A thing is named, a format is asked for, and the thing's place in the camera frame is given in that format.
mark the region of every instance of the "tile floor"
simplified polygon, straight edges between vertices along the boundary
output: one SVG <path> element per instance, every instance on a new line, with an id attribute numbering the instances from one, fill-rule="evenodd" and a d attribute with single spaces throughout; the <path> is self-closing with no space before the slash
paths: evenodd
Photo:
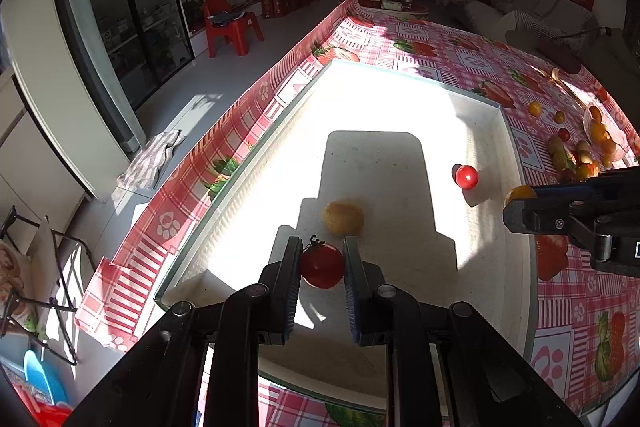
<path id="1" fill-rule="evenodd" d="M 209 58 L 207 52 L 199 55 L 139 108 L 138 118 L 148 136 L 173 129 L 181 129 L 186 134 L 158 186 L 229 106 L 339 3 L 340 0 L 319 0 L 284 18 L 260 19 L 265 40 L 258 42 L 251 34 L 250 52 L 244 57 L 238 57 L 231 45 L 224 46 L 219 39 L 215 58 Z M 154 194 L 155 190 L 131 191 L 117 187 L 105 203 L 85 201 L 68 233 L 89 245 L 96 263 L 102 257 L 111 259 Z M 64 273 L 72 301 L 77 305 L 92 270 L 84 255 L 79 255 L 71 245 L 67 248 L 71 251 Z M 69 402 L 76 405 L 121 355 L 77 330 L 70 316 L 65 317 L 65 322 L 78 354 L 78 365 L 71 367 L 49 353 L 45 354 L 45 360 L 57 368 Z M 55 317 L 49 317 L 47 321 L 47 334 L 52 339 L 52 346 L 62 353 L 62 335 Z"/>

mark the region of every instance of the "white tray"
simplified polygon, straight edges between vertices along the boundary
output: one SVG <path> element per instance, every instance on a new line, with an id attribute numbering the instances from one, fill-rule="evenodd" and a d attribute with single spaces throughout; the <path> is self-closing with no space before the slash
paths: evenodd
<path id="1" fill-rule="evenodd" d="M 528 356 L 536 312 L 535 249 L 502 223 L 524 183 L 497 104 L 418 76 L 334 60 L 278 117 L 191 234 L 162 284 L 163 305 L 220 302 L 257 282 L 290 235 L 317 233 L 334 200 L 360 204 L 360 254 L 420 301 L 473 304 Z M 480 173 L 466 194 L 454 164 Z M 261 346 L 260 370 L 306 393 L 385 408 L 383 347 L 351 343 L 344 285 L 302 281 L 284 347 Z"/>

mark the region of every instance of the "red stool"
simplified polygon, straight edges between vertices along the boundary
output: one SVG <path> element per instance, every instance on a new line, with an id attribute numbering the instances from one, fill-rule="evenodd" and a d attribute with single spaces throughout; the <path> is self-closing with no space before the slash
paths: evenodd
<path id="1" fill-rule="evenodd" d="M 204 1 L 204 20 L 207 28 L 207 42 L 209 43 L 209 57 L 216 56 L 216 49 L 214 47 L 213 39 L 215 37 L 224 37 L 225 42 L 233 42 L 236 47 L 236 53 L 238 55 L 246 55 L 249 52 L 249 48 L 246 45 L 246 39 L 244 38 L 244 32 L 252 26 L 255 31 L 255 36 L 259 41 L 264 40 L 258 19 L 252 12 L 245 12 L 241 19 L 231 21 L 226 26 L 214 26 L 209 16 L 216 15 L 220 12 L 231 12 L 231 6 L 227 0 L 206 0 Z"/>

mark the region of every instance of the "blue plastic object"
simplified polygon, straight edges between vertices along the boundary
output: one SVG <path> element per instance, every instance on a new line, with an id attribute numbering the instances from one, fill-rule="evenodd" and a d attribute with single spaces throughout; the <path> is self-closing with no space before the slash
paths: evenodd
<path id="1" fill-rule="evenodd" d="M 33 387 L 48 394 L 54 405 L 67 402 L 65 390 L 55 370 L 47 362 L 40 362 L 31 349 L 24 354 L 24 376 Z"/>

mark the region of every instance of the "tablecloth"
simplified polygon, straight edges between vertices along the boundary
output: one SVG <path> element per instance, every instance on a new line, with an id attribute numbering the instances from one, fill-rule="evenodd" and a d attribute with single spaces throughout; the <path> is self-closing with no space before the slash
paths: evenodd
<path id="1" fill-rule="evenodd" d="M 332 59 L 432 78 L 501 103 L 530 185 L 558 182 L 545 145 L 560 127 L 552 119 L 556 110 L 564 111 L 562 126 L 570 131 L 572 142 L 585 139 L 581 111 L 547 79 L 544 72 L 552 67 L 541 58 L 447 26 L 367 12 L 357 0 L 346 0 L 247 90 L 164 182 L 113 260 L 103 259 L 98 266 L 76 313 L 79 328 L 121 351 L 142 336 L 155 305 L 155 285 L 210 205 L 207 186 L 226 179 L 211 173 L 212 162 L 229 157 L 242 162 L 297 93 Z M 611 115 L 628 139 L 627 161 L 637 164 L 640 137 L 593 75 L 583 67 L 574 75 L 561 71 L 560 77 L 581 100 Z M 544 107 L 540 118 L 527 112 L 534 100 Z M 380 105 L 372 110 L 384 118 L 383 93 Z M 536 243 L 538 254 L 543 253 L 544 240 Z M 538 321 L 530 363 L 575 413 L 584 413 L 611 396 L 638 366 L 640 280 L 596 273 L 588 253 L 575 247 L 566 247 L 565 255 L 566 267 L 551 280 L 538 280 Z M 608 367 L 616 371 L 601 370 L 598 377 L 596 356 L 603 354 L 598 345 L 609 340 L 603 331 L 613 330 L 616 361 Z M 328 425 L 324 421 L 317 425 Z"/>

